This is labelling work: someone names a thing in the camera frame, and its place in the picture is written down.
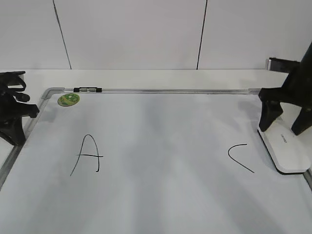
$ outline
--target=whiteboard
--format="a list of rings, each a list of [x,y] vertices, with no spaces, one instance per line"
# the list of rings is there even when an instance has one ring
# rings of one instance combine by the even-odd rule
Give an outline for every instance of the whiteboard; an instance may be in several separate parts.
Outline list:
[[[55,0],[73,69],[196,69],[205,0]]]
[[[312,40],[311,0],[210,0],[199,69],[264,69],[301,61]]]
[[[60,96],[0,191],[1,234],[312,232],[311,190],[274,168],[257,96]]]

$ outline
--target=sticker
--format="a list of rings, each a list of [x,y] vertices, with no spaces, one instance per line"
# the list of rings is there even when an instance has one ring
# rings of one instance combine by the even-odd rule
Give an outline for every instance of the sticker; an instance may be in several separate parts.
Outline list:
[[[60,106],[73,106],[77,102],[79,102],[79,95],[78,94],[65,94],[59,97],[58,104]]]

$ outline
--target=table surface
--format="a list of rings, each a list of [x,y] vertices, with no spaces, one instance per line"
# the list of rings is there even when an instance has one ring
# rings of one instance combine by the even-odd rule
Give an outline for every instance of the table surface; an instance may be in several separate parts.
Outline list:
[[[106,89],[248,89],[281,86],[285,73],[266,70],[24,70],[29,103],[38,103],[42,93],[50,87],[101,87]],[[284,119],[290,124],[299,108],[284,106]],[[308,150],[312,129],[301,134],[300,140]],[[0,165],[12,146],[1,139]]]

